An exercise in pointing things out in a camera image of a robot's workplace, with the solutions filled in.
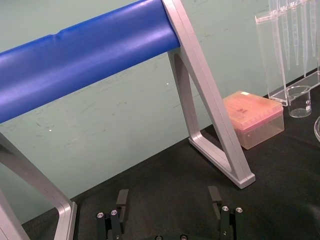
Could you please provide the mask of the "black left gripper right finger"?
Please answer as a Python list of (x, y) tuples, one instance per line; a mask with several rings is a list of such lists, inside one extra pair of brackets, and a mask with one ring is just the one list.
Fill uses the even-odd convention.
[(230, 208), (223, 203), (220, 192), (216, 186), (208, 186), (212, 200), (212, 207), (217, 220), (219, 240), (244, 239), (244, 209), (240, 206)]

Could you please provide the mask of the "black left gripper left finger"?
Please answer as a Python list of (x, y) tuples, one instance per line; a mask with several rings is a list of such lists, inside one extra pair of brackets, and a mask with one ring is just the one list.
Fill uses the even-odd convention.
[(115, 208), (110, 212), (96, 214), (96, 231), (98, 240), (122, 240), (125, 234), (129, 212), (129, 189), (118, 193)]

